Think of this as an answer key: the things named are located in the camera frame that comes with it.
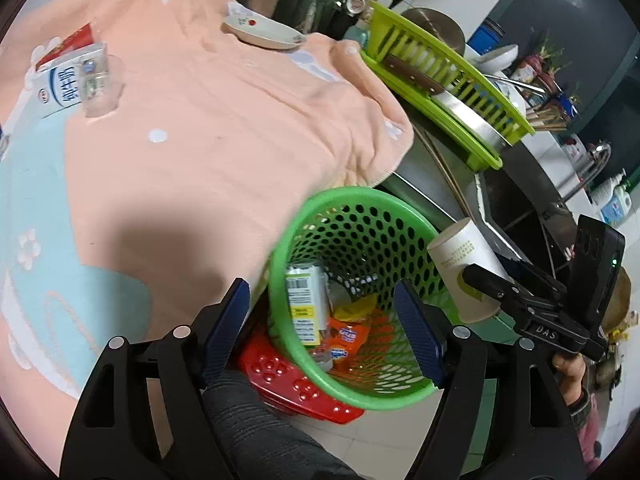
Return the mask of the person right hand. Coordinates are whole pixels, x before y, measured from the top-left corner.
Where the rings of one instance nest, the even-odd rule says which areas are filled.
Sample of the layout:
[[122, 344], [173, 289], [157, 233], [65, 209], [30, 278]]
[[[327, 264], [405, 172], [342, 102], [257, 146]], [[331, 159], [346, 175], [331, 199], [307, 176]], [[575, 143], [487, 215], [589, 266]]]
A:
[[567, 406], [575, 404], [582, 397], [582, 378], [586, 372], [586, 363], [581, 354], [557, 353], [552, 364], [562, 374], [560, 391]]

